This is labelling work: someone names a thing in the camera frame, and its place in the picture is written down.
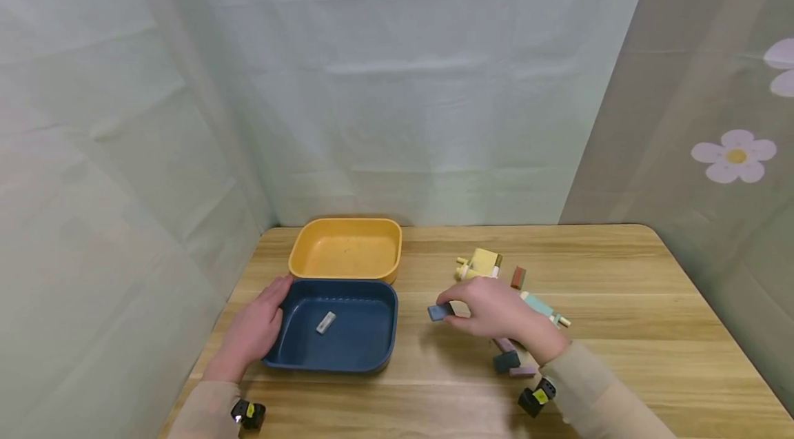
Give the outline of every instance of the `flower print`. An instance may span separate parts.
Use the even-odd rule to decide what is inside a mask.
[[[774,43],[764,54],[764,62],[769,67],[786,70],[778,75],[769,89],[778,96],[794,96],[794,37]]]
[[[746,183],[756,183],[764,176],[762,161],[775,156],[777,146],[768,139],[755,139],[752,132],[732,130],[725,132],[722,145],[697,143],[691,151],[696,161],[711,163],[706,177],[716,183],[732,183],[736,178]]]

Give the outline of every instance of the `beige sleeve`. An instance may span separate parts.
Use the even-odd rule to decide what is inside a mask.
[[[574,341],[541,368],[557,387],[554,402],[584,439],[675,438],[584,345]]]
[[[168,439],[236,439],[240,425],[231,412],[239,398],[234,383],[199,382],[176,415]]]

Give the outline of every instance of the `hand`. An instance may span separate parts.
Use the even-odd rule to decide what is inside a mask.
[[[570,341],[544,315],[529,308],[514,289],[497,278],[477,276],[446,289],[437,304],[450,301],[466,303],[471,317],[444,318],[455,328],[481,338],[517,340],[544,365],[559,356]]]
[[[265,357],[278,338],[291,276],[276,277],[232,320],[218,353],[207,364],[202,380],[240,383],[247,366]]]

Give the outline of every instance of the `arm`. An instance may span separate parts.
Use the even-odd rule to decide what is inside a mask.
[[[439,294],[436,303],[462,301],[471,317],[445,322],[475,336],[520,342],[557,387],[560,413],[584,439],[675,438],[584,345],[529,308],[497,278],[475,277]]]
[[[168,439],[236,439],[240,427],[231,410],[252,362],[267,354],[281,330],[283,302],[292,277],[278,277],[232,320],[218,353],[187,397]]]

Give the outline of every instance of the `blue tray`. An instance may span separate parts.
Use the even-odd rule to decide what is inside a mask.
[[[276,344],[268,367],[369,373],[388,363],[397,332],[397,293],[379,280],[296,280],[281,303]],[[324,334],[317,325],[333,312]]]

